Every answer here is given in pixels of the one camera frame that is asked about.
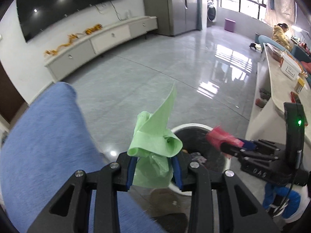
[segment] yellow jacket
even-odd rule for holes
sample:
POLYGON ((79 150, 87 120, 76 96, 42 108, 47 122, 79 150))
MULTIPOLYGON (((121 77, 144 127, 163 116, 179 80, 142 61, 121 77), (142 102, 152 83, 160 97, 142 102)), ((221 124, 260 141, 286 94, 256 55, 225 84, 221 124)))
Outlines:
POLYGON ((287 50, 291 51, 290 43, 287 41, 285 33, 280 26, 274 26, 272 39, 287 50))

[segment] crumpled green packaging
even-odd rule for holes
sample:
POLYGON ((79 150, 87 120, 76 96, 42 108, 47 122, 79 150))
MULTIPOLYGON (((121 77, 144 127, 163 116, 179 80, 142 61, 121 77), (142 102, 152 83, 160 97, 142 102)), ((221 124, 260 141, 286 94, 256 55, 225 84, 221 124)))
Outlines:
POLYGON ((133 185, 147 188, 166 188, 173 177, 170 158, 182 149, 181 140, 167 129, 167 122, 176 98, 173 86, 164 103, 153 114, 147 111, 137 116, 129 156, 138 157, 133 185))

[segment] window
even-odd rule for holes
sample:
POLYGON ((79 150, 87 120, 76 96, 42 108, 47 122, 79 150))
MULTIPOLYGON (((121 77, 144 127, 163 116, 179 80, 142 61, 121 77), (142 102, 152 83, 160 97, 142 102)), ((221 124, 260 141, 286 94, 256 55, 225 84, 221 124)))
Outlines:
POLYGON ((220 6, 225 9, 241 12, 263 21, 266 14, 267 0, 220 0, 220 6))

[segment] white tv cabinet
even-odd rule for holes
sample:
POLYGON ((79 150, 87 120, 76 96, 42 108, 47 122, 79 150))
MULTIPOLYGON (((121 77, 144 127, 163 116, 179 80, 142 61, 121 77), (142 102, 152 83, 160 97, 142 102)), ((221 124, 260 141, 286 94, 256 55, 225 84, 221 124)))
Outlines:
POLYGON ((107 50, 158 28, 157 18, 142 16, 120 21, 87 35, 56 56, 47 59, 45 67, 57 82, 107 50))

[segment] refrigerator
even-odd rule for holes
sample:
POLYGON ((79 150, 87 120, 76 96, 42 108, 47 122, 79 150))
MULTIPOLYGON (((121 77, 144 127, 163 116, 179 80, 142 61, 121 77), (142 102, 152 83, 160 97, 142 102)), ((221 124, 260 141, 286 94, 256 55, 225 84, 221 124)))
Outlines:
POLYGON ((157 34, 175 36, 197 28, 197 0, 144 0, 145 14, 158 18, 157 34))

